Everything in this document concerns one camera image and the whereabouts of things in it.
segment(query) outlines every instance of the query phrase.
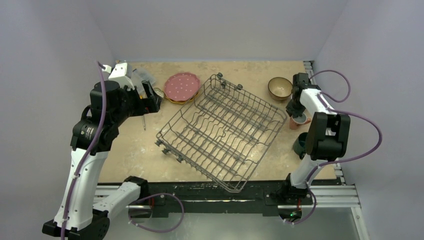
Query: white wall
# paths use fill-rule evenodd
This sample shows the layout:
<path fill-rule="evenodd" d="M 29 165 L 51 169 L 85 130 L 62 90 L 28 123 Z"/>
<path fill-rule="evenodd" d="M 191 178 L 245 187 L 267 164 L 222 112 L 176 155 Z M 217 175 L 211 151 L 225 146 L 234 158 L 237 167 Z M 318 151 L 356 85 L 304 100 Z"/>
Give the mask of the white wall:
<path fill-rule="evenodd" d="M 352 95 L 335 106 L 370 117 L 383 132 L 380 149 L 343 166 L 373 240 L 423 239 L 423 9 L 422 0 L 350 0 L 314 64 L 345 73 Z M 331 73 L 318 84 L 339 99 L 346 94 Z M 354 119 L 346 155 L 370 149 L 376 136 Z"/>
<path fill-rule="evenodd" d="M 87 0 L 129 61 L 312 60 L 347 0 Z"/>
<path fill-rule="evenodd" d="M 113 58 L 83 0 L 1 1 L 0 22 L 0 238 L 50 239 L 94 61 Z"/>

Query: metal wire rack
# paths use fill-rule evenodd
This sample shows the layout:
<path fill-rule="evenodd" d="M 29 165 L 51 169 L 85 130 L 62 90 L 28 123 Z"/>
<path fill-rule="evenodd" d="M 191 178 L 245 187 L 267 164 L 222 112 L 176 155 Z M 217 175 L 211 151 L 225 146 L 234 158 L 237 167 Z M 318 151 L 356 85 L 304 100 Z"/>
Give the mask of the metal wire rack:
<path fill-rule="evenodd" d="M 171 152 L 228 192 L 238 193 L 288 117 L 221 73 L 212 75 L 198 93 L 160 130 L 156 145 L 164 145 L 164 154 Z"/>

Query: cable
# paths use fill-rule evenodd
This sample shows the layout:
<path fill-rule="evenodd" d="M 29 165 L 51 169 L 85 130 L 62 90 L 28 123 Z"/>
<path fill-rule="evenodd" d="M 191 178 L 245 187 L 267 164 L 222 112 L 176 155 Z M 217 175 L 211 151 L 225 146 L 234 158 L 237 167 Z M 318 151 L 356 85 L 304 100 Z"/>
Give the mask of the cable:
<path fill-rule="evenodd" d="M 346 77 L 345 77 L 342 73 L 340 73 L 340 72 L 338 72 L 338 71 L 335 71 L 335 70 L 323 70 L 323 71 L 319 71 L 319 72 L 315 73 L 314 75 L 312 75 L 312 76 L 310 77 L 310 79 L 312 79 L 313 77 L 315 77 L 315 76 L 316 76 L 316 75 L 318 75 L 318 74 L 325 73 L 325 72 L 333 72 L 333 73 L 337 73 L 337 74 L 339 74 L 340 76 L 342 76 L 342 77 L 344 78 L 344 80 L 346 80 L 347 87 L 348 87 L 347 95 L 346 95 L 346 97 L 344 97 L 342 100 L 336 100 L 336 99 L 334 99 L 332 96 L 330 96 L 329 94 L 327 94 L 327 93 L 325 93 L 325 92 L 321 92 L 321 94 L 319 94 L 319 95 L 318 95 L 318 99 L 319 99 L 319 101 L 320 101 L 320 102 L 321 102 L 321 103 L 325 106 L 325 108 L 326 108 L 328 111 L 330 111 L 330 112 L 334 112 L 334 113 L 338 113 L 338 114 L 346 114 L 346 115 L 354 116 L 354 117 L 357 117 L 357 118 L 359 118 L 359 119 L 362 119 L 362 120 L 364 120 L 364 121 L 366 121 L 366 122 L 370 123 L 370 124 L 371 124 L 371 125 L 372 125 L 372 126 L 373 126 L 376 130 L 377 130 L 377 132 L 378 132 L 378 141 L 377 141 L 377 144 L 376 144 L 373 148 L 371 148 L 370 150 L 368 150 L 368 151 L 366 151 L 366 152 L 364 152 L 364 153 L 362 153 L 362 154 L 360 154 L 360 155 L 357 155 L 357 156 L 354 156 L 354 157 L 350 157 L 350 158 L 348 158 L 348 159 L 338 160 L 338 161 L 329 161 L 329 162 L 324 162 L 324 163 L 321 163 L 321 164 L 318 164 L 317 166 L 315 166 L 315 167 L 312 169 L 312 171 L 310 171 L 310 173 L 309 173 L 309 174 L 307 175 L 307 177 L 306 177 L 306 188 L 307 188 L 308 192 L 311 194 L 311 196 L 313 197 L 313 207 L 312 207 L 312 210 L 308 213 L 308 215 L 306 215 L 304 218 L 302 218 L 301 220 L 299 220 L 299 221 L 297 221 L 297 222 L 284 221 L 284 222 L 288 222 L 288 223 L 290 223 L 290 224 L 292 224 L 292 225 L 297 225 L 297 224 L 300 224 L 300 223 L 304 222 L 306 219 L 308 219 L 308 218 L 312 215 L 312 213 L 314 213 L 315 208 L 317 207 L 317 198 L 315 197 L 314 193 L 311 191 L 311 189 L 310 189 L 310 187 L 309 187 L 309 181 L 311 180 L 312 175 L 315 173 L 315 171 L 316 171 L 318 168 L 322 168 L 322 167 L 324 167 L 324 166 L 326 166 L 326 165 L 330 165 L 330 164 L 343 164 L 343 163 L 348 163 L 348 162 L 351 162 L 351 161 L 358 160 L 358 159 L 361 159 L 361 158 L 363 158 L 363 157 L 366 157 L 366 156 L 370 155 L 371 153 L 373 153 L 375 150 L 377 150 L 377 149 L 380 147 L 380 145 L 382 144 L 382 141 L 383 141 L 383 134 L 382 134 L 382 131 L 381 131 L 380 127 L 379 127 L 379 126 L 378 126 L 378 125 L 377 125 L 374 121 L 372 121 L 371 119 L 369 119 L 369 118 L 367 118 L 367 117 L 365 117 L 365 116 L 362 116 L 362 115 L 360 115 L 360 114 L 354 113 L 354 112 L 349 112 L 349 111 L 342 111 L 342 110 L 332 109 L 332 108 L 330 108 L 330 107 L 326 104 L 326 102 L 324 101 L 324 99 L 323 99 L 323 96 L 322 96 L 322 95 L 325 95 L 325 96 L 329 97 L 331 100 L 335 101 L 336 103 L 342 103 L 342 102 L 346 101 L 346 99 L 348 99 L 349 95 L 351 94 L 351 84 L 350 84 L 349 80 L 348 80 L 348 79 L 347 79 L 347 78 L 346 78 Z"/>
<path fill-rule="evenodd" d="M 70 182 L 69 190 L 67 192 L 65 206 L 63 209 L 63 223 L 60 229 L 60 239 L 65 240 L 65 231 L 66 231 L 66 223 L 68 221 L 68 213 L 69 213 L 69 205 L 71 203 L 72 193 L 74 192 L 75 184 L 77 183 L 77 179 L 79 178 L 81 168 L 84 165 L 84 162 L 87 160 L 88 155 L 94 148 L 94 146 L 97 144 L 100 133 L 102 132 L 103 123 L 105 122 L 105 116 L 106 116 L 106 86 L 105 86 L 105 79 L 103 77 L 103 73 L 101 71 L 101 68 L 103 65 L 100 64 L 100 62 L 96 61 L 96 64 L 98 65 L 98 73 L 100 74 L 100 86 L 101 86 L 101 115 L 100 115 L 100 122 L 98 123 L 97 130 L 95 131 L 94 137 L 88 146 L 87 150 L 85 151 L 84 155 L 81 158 L 81 161 L 79 161 L 78 166 L 76 167 L 76 170 L 74 172 L 74 178 Z"/>
<path fill-rule="evenodd" d="M 145 201 L 147 199 L 154 199 L 154 197 L 160 196 L 160 195 L 167 195 L 167 196 L 173 197 L 179 203 L 179 205 L 181 206 L 181 218 L 179 219 L 178 223 L 175 226 L 173 226 L 169 229 L 165 229 L 165 230 L 151 229 L 151 228 L 148 228 L 146 226 L 143 226 L 143 225 L 140 225 L 140 224 L 134 222 L 133 219 L 130 216 L 130 211 L 128 211 L 128 218 L 129 218 L 128 224 L 133 224 L 134 226 L 139 227 L 139 228 L 144 229 L 144 230 L 147 230 L 149 232 L 160 233 L 160 234 L 168 233 L 168 232 L 171 232 L 174 229 L 178 228 L 178 226 L 180 226 L 180 224 L 183 222 L 183 218 L 184 218 L 184 206 L 183 206 L 183 203 L 181 202 L 181 200 L 178 199 L 178 197 L 176 197 L 172 194 L 169 194 L 169 193 L 157 193 L 157 194 L 153 194 L 153 195 L 150 195 L 150 196 L 147 196 L 147 197 L 143 197 L 143 198 L 141 198 L 137 201 L 134 201 L 133 204 L 139 204 L 139 203 L 142 203 L 143 201 Z"/>

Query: polka dot plate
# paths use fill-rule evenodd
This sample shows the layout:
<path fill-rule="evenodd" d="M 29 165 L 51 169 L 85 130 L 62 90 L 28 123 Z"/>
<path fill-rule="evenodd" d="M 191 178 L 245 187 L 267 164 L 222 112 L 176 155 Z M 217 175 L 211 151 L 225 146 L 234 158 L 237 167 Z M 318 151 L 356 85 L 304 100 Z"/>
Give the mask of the polka dot plate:
<path fill-rule="evenodd" d="M 200 88 L 200 80 L 190 72 L 177 73 L 165 82 L 164 92 L 168 99 L 185 102 L 193 97 Z"/>

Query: beige tabletop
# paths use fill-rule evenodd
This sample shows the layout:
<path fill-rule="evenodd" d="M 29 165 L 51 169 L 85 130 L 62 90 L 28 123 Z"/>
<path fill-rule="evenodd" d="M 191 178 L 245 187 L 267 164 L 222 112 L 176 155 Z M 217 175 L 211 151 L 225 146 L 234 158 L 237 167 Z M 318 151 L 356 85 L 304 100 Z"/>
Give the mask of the beige tabletop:
<path fill-rule="evenodd" d="M 268 81 L 274 77 L 292 81 L 294 74 L 305 73 L 301 61 L 133 62 L 131 65 L 145 68 L 156 78 L 153 87 L 162 90 L 166 80 L 176 73 L 193 73 L 204 83 L 219 72 L 227 81 L 242 84 L 244 90 L 283 110 L 288 101 L 273 100 L 268 93 Z M 113 142 L 99 182 L 122 182 L 128 176 L 141 177 L 149 182 L 209 181 L 189 164 L 179 163 L 174 155 L 163 154 L 163 147 L 155 144 L 156 134 L 180 108 L 181 105 L 164 99 L 158 113 L 144 116 L 146 130 L 143 129 L 143 117 L 127 119 L 119 128 L 119 136 Z M 293 142 L 308 128 L 309 124 L 290 130 L 287 121 L 250 180 L 284 180 L 300 163 L 299 156 L 292 149 Z M 334 179 L 336 176 L 329 165 L 316 178 Z"/>

